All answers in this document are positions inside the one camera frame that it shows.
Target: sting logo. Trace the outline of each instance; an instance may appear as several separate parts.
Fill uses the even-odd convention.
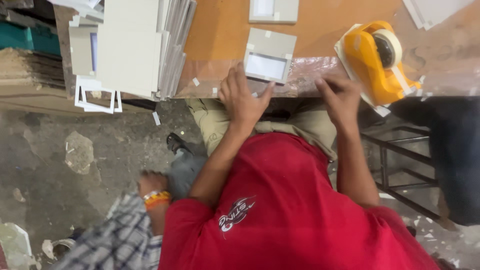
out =
[[[253,197],[238,199],[236,202],[233,203],[230,212],[228,212],[228,215],[223,215],[220,217],[220,219],[218,220],[218,226],[223,232],[230,230],[234,224],[239,223],[245,218],[248,209],[252,208],[252,206],[255,204],[255,202],[252,202],[250,204],[250,202],[247,201],[251,198]]]

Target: hand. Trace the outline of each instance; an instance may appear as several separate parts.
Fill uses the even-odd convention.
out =
[[[230,69],[228,77],[222,81],[220,86],[218,97],[225,105],[230,116],[229,129],[234,129],[242,135],[249,136],[268,107],[275,82],[270,82],[261,96],[253,97],[248,89],[247,77],[241,62],[236,68]]]
[[[328,116],[339,132],[358,132],[357,113],[361,85],[338,75],[324,75],[315,80],[326,102]]]
[[[138,195],[143,198],[150,192],[164,191],[167,189],[168,180],[159,172],[142,171],[142,177],[138,180]]]

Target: plaid shirt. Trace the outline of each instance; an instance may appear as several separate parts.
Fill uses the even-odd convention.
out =
[[[153,236],[143,200],[117,199],[103,224],[85,232],[52,270],[156,270],[163,236]]]

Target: orange wristband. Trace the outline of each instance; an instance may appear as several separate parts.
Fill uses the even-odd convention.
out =
[[[145,208],[150,210],[160,204],[168,204],[170,202],[170,193],[167,191],[162,191],[154,193],[144,200]]]

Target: red t-shirt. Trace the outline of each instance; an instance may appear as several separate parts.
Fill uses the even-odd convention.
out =
[[[300,137],[249,138],[215,211],[168,208],[159,269],[438,269],[394,211],[336,192],[326,167]]]

